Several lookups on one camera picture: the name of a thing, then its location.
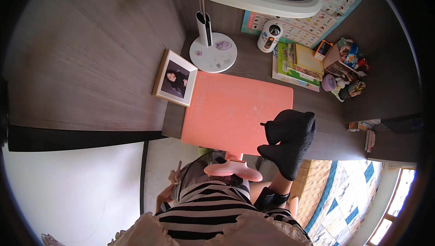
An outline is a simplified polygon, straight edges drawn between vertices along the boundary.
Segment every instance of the white picture frame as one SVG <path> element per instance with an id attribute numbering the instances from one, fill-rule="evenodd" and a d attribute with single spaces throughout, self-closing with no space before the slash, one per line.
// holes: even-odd
<path id="1" fill-rule="evenodd" d="M 151 95 L 182 106 L 190 106 L 198 68 L 175 52 L 167 49 Z"/>

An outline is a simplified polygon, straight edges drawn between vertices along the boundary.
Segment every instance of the green book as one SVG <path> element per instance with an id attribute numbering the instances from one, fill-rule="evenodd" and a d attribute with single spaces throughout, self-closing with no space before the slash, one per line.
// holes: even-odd
<path id="1" fill-rule="evenodd" d="M 278 47 L 278 73 L 279 74 L 290 76 L 291 78 L 294 78 L 299 81 L 303 81 L 308 84 L 312 84 L 313 86 L 320 86 L 320 82 L 317 79 L 313 79 L 312 77 L 305 76 L 303 74 L 301 75 L 297 71 L 290 69 L 291 64 L 289 64 L 288 62 L 286 43 L 278 42 L 277 47 Z"/>

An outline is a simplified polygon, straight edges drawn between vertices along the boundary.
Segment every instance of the lamp base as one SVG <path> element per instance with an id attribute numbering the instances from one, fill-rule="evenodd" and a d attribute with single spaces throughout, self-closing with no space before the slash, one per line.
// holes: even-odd
<path id="1" fill-rule="evenodd" d="M 221 33 L 212 33 L 213 44 L 206 47 L 198 37 L 193 41 L 189 55 L 198 69 L 208 73 L 219 73 L 231 68 L 237 58 L 234 41 Z"/>

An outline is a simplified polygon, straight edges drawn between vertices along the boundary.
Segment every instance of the cable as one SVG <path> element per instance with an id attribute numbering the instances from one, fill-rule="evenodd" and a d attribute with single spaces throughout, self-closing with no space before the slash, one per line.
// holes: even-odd
<path id="1" fill-rule="evenodd" d="M 186 177 L 186 174 L 188 173 L 188 170 L 189 170 L 190 166 L 192 166 L 193 163 L 197 162 L 197 161 L 198 161 L 199 159 L 201 159 L 203 156 L 206 156 L 206 155 L 208 155 L 208 154 L 210 154 L 210 153 L 212 153 L 212 152 L 224 152 L 224 151 L 214 151 L 214 150 L 213 150 L 213 151 L 211 151 L 211 152 L 206 152 L 206 153 L 203 154 L 202 156 L 196 158 L 192 163 L 190 163 L 190 165 L 189 165 L 188 168 L 186 169 L 186 172 L 185 172 L 184 175 L 183 175 L 183 178 L 181 178 L 181 181 L 180 181 L 180 189 L 178 190 L 178 201 L 180 201 L 181 186 L 183 185 L 184 178 Z"/>

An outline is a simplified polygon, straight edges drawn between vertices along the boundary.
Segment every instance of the wooden desk surface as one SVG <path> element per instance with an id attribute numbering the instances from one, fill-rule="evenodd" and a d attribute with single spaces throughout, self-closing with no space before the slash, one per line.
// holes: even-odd
<path id="1" fill-rule="evenodd" d="M 189 33 L 181 56 L 190 61 L 189 48 L 197 38 Z M 349 132 L 343 121 L 343 105 L 334 95 L 314 92 L 300 86 L 272 79 L 272 54 L 262 53 L 257 47 L 258 36 L 248 34 L 228 35 L 237 45 L 237 59 L 224 74 L 247 77 L 293 88 L 293 110 L 316 114 L 317 133 L 305 154 L 305 159 L 357 160 L 365 159 L 365 132 Z M 168 102 L 162 135 L 181 139 L 186 108 Z"/>

